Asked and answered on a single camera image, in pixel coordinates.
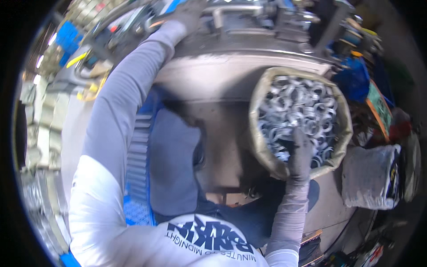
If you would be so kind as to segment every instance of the burlap sack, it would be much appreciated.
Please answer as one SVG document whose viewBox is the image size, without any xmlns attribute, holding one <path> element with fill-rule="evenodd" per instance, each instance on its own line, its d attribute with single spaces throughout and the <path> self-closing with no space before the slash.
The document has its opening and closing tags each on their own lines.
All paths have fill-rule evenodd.
<svg viewBox="0 0 427 267">
<path fill-rule="evenodd" d="M 314 73 L 292 69 L 289 67 L 272 67 L 267 69 L 257 83 L 252 93 L 249 106 L 249 129 L 251 132 L 252 150 L 258 161 L 267 168 L 275 178 L 286 180 L 289 176 L 287 163 L 278 160 L 267 147 L 261 131 L 258 129 L 259 106 L 264 101 L 265 95 L 270 92 L 271 81 L 277 75 L 292 75 L 306 78 L 313 81 L 321 81 L 325 85 L 332 87 L 334 97 L 338 103 L 336 109 L 338 125 L 338 142 L 334 147 L 332 157 L 325 162 L 322 167 L 312 169 L 310 172 L 311 179 L 315 179 L 330 171 L 333 171 L 341 164 L 345 156 L 347 145 L 353 135 L 350 111 L 347 101 L 338 87 L 328 79 Z"/>
</svg>

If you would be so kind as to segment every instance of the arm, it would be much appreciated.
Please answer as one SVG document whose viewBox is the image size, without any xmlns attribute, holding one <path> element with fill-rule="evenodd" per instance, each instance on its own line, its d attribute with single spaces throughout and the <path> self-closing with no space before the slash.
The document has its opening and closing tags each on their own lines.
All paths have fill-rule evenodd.
<svg viewBox="0 0 427 267">
<path fill-rule="evenodd" d="M 185 35 L 185 27 L 180 22 L 166 22 L 120 62 L 95 101 L 83 155 L 106 167 L 122 191 L 136 113 L 161 66 L 172 58 L 174 46 Z"/>
<path fill-rule="evenodd" d="M 312 147 L 310 140 L 300 129 L 295 129 L 292 137 L 294 149 L 288 163 L 290 179 L 275 215 L 266 249 L 266 260 L 270 266 L 298 265 L 298 253 L 308 209 Z M 290 264 L 290 259 L 293 259 L 294 264 Z"/>
<path fill-rule="evenodd" d="M 185 35 L 180 22 L 164 24 L 117 66 L 95 101 L 70 198 L 70 248 L 82 265 L 146 260 L 147 255 L 132 252 L 143 250 L 141 240 L 155 229 L 127 228 L 123 213 L 127 149 L 137 110 Z M 133 235 L 145 237 L 135 240 Z"/>
</svg>

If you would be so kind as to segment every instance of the white t-shirt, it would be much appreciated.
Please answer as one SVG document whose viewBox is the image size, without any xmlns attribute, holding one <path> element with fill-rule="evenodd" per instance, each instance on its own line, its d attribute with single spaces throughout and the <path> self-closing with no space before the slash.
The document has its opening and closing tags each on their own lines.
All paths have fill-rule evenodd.
<svg viewBox="0 0 427 267">
<path fill-rule="evenodd" d="M 71 252 L 82 266 L 298 266 L 297 252 L 264 258 L 236 226 L 205 215 L 127 226 L 116 179 L 89 156 L 74 176 L 69 222 Z"/>
</svg>

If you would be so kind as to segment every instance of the galvanized metal part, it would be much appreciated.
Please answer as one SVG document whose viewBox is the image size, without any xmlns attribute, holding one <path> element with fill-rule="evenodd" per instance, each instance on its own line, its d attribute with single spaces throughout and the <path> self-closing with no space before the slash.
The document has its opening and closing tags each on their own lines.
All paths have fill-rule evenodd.
<svg viewBox="0 0 427 267">
<path fill-rule="evenodd" d="M 312 167 L 321 167 L 331 157 L 331 132 L 337 103 L 331 88 L 322 82 L 294 76 L 276 76 L 271 91 L 260 105 L 258 127 L 267 147 L 281 161 L 289 160 L 284 141 L 292 141 L 292 130 L 300 128 L 313 144 Z"/>
</svg>

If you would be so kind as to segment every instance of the logo on shirt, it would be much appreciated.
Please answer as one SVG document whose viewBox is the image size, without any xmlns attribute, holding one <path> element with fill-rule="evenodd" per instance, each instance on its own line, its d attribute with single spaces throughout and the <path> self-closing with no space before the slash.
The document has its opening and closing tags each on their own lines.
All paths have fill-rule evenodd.
<svg viewBox="0 0 427 267">
<path fill-rule="evenodd" d="M 184 247 L 195 254 L 214 254 L 221 253 L 229 258 L 241 261 L 256 261 L 253 256 L 254 252 L 249 243 L 231 229 L 228 225 L 218 221 L 202 220 L 194 215 L 194 221 L 186 222 L 182 226 L 168 223 L 165 237 L 170 238 L 176 245 Z"/>
</svg>

